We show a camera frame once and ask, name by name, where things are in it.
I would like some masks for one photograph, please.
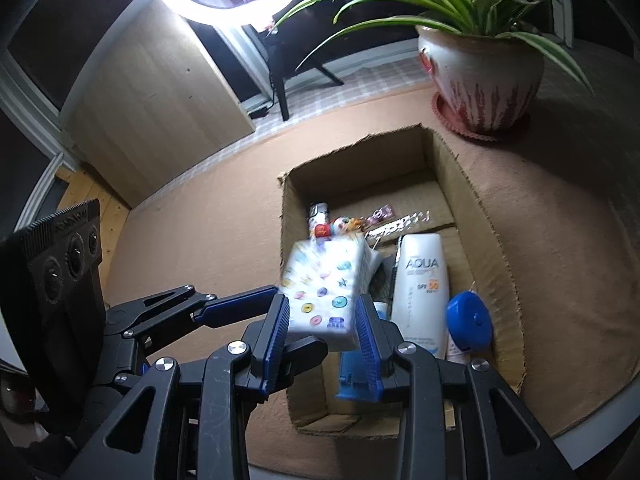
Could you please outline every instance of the red pot saucer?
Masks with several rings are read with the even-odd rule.
[[[484,142],[513,140],[527,131],[531,120],[529,113],[526,112],[513,124],[513,126],[503,130],[494,130],[491,135],[487,135],[478,134],[467,128],[438,91],[431,99],[431,109],[436,117],[439,118],[443,126],[450,132],[454,132],[463,137],[468,137],[469,139],[482,140]]]

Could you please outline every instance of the sunscreen bottle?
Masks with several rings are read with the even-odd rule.
[[[399,241],[391,321],[402,337],[439,359],[447,350],[449,277],[439,234],[409,234]]]

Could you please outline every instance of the potted plant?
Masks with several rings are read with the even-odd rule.
[[[288,10],[276,26],[320,1],[303,0]],[[334,23],[351,7],[373,1],[380,0],[346,2],[335,15]],[[422,62],[440,94],[460,121],[477,133],[508,128],[523,115],[540,86],[543,56],[593,92],[574,59],[523,21],[531,9],[547,0],[395,1],[425,10],[416,15],[367,20],[345,27],[309,55],[350,32],[389,25],[414,26],[419,34]]]

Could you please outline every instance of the white flower pot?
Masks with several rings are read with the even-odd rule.
[[[519,40],[416,30],[420,60],[469,130],[501,130],[522,117],[540,86],[542,54]]]

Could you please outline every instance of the white package with colorful circles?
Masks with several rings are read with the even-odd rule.
[[[360,233],[295,243],[280,285],[289,298],[288,342],[314,335],[331,352],[356,349],[354,302],[369,286],[369,258]]]

